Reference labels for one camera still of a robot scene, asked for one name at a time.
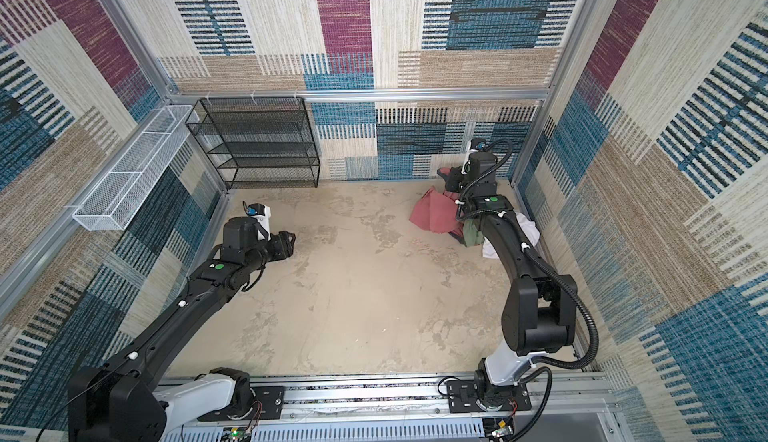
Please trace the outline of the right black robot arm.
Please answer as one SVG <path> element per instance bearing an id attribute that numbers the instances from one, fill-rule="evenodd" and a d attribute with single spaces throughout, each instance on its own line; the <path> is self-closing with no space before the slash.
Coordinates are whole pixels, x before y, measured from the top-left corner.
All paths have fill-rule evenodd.
<path id="1" fill-rule="evenodd" d="M 478 224 L 510 280 L 501 314 L 503 339 L 475 372 L 478 406 L 484 410 L 520 397 L 525 375 L 536 364 L 575 370 L 590 363 L 588 358 L 563 361 L 552 356 L 573 345 L 578 289 L 572 277 L 547 266 L 511 202 L 497 193 L 495 170 L 500 165 L 493 153 L 472 151 L 464 166 L 452 168 L 445 178 L 446 188 L 459 192 L 457 216 Z"/>

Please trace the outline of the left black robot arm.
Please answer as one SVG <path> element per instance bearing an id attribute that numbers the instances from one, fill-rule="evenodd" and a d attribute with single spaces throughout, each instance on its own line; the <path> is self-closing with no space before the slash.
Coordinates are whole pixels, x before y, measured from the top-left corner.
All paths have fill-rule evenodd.
<path id="1" fill-rule="evenodd" d="M 69 382 L 71 441 L 160 441 L 210 413 L 241 419 L 256 408 L 249 375 L 218 368 L 162 391 L 158 385 L 187 343 L 238 293 L 253 288 L 270 262 L 290 258 L 296 236 L 271 233 L 265 216 L 230 219 L 222 244 L 189 276 L 179 296 L 131 343 Z"/>

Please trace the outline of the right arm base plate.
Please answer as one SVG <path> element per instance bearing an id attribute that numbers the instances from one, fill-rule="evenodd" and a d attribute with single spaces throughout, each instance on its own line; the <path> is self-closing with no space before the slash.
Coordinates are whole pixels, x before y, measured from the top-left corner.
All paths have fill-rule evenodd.
<path id="1" fill-rule="evenodd" d="M 451 413 L 511 412 L 532 409 L 527 387 L 483 385 L 479 382 L 451 379 L 442 384 Z"/>

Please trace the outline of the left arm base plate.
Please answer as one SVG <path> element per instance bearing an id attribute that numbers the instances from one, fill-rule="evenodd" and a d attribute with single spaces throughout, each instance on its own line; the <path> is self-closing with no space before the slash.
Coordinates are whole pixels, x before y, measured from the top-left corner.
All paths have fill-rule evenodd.
<path id="1" fill-rule="evenodd" d="M 197 418 L 199 422 L 277 420 L 285 395 L 284 386 L 251 386 L 236 389 L 232 402 Z"/>

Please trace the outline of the red cloth with print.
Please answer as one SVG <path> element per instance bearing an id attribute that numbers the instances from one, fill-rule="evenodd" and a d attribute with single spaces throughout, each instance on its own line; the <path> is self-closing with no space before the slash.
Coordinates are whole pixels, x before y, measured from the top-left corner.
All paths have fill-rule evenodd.
<path id="1" fill-rule="evenodd" d="M 446 233 L 464 243 L 463 224 L 456 220 L 456 201 L 463 174 L 459 167 L 440 168 L 437 174 L 445 182 L 444 190 L 430 187 L 415 204 L 409 221 L 422 230 Z"/>

